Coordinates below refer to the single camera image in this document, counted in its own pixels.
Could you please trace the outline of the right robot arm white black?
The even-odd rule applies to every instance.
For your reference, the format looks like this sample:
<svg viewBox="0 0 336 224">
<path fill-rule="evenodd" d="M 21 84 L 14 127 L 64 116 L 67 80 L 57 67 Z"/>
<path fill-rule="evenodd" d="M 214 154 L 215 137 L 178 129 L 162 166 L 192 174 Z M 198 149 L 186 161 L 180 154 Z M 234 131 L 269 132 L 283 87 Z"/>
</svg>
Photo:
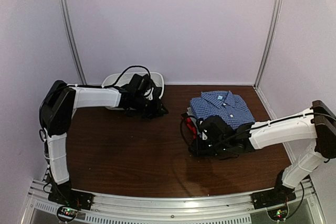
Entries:
<svg viewBox="0 0 336 224">
<path fill-rule="evenodd" d="M 188 144 L 188 150 L 195 156 L 221 153 L 238 156 L 280 143 L 311 141 L 295 162 L 279 172 L 273 189 L 252 195 L 262 205 L 291 200 L 294 189 L 304 178 L 335 158 L 335 114 L 320 100 L 313 101 L 302 112 L 276 120 L 231 127 L 220 116 L 213 115 L 196 125 L 202 136 Z"/>
</svg>

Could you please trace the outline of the black white plaid shirt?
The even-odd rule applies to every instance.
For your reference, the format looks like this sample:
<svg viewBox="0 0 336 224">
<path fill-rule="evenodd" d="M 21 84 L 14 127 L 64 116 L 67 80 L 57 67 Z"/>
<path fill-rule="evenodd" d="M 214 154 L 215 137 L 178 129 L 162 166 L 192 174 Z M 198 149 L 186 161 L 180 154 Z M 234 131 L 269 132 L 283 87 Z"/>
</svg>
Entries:
<svg viewBox="0 0 336 224">
<path fill-rule="evenodd" d="M 194 123 L 197 122 L 197 117 L 194 115 L 191 107 L 187 108 L 187 112 L 186 113 L 187 113 L 187 116 L 188 116 L 189 119 L 191 119 Z"/>
</svg>

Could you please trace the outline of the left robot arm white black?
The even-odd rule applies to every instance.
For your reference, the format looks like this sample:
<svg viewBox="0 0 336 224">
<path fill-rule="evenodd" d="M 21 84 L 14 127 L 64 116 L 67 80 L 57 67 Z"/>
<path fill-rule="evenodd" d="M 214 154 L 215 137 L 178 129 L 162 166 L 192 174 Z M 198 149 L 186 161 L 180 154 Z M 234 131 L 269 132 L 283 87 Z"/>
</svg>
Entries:
<svg viewBox="0 0 336 224">
<path fill-rule="evenodd" d="M 163 76 L 149 71 L 112 74 L 101 85 L 55 81 L 39 108 L 39 134 L 56 198 L 64 205 L 76 199 L 67 167 L 66 138 L 78 109 L 135 110 L 145 119 L 154 119 L 168 114 L 163 93 Z"/>
</svg>

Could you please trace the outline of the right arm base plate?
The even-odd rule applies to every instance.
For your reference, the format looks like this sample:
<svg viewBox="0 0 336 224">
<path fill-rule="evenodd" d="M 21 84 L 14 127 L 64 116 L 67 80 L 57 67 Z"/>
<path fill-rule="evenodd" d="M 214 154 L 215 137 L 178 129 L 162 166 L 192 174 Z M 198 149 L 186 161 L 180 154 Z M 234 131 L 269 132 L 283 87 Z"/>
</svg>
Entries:
<svg viewBox="0 0 336 224">
<path fill-rule="evenodd" d="M 273 188 L 251 194 L 254 209 L 269 208 L 276 205 L 285 204 L 295 200 L 296 194 L 293 189 Z"/>
</svg>

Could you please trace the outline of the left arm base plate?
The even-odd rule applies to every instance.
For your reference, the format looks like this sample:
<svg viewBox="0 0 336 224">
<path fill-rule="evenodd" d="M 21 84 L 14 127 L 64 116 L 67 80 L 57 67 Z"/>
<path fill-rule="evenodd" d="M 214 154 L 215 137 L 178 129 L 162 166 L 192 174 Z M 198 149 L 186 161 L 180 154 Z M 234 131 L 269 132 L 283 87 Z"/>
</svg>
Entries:
<svg viewBox="0 0 336 224">
<path fill-rule="evenodd" d="M 71 190 L 70 195 L 65 197 L 56 189 L 52 188 L 48 200 L 75 209 L 90 210 L 93 202 L 93 194 Z"/>
</svg>

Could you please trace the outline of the blue checked long sleeve shirt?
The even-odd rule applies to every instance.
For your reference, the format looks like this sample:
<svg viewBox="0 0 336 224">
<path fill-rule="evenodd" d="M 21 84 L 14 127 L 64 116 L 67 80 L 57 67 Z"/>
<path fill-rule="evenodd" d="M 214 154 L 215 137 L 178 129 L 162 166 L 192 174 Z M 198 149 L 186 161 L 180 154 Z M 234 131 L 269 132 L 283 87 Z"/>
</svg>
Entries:
<svg viewBox="0 0 336 224">
<path fill-rule="evenodd" d="M 198 120 L 218 115 L 234 130 L 255 122 L 246 102 L 231 91 L 202 92 L 199 97 L 190 100 L 190 108 Z"/>
</svg>

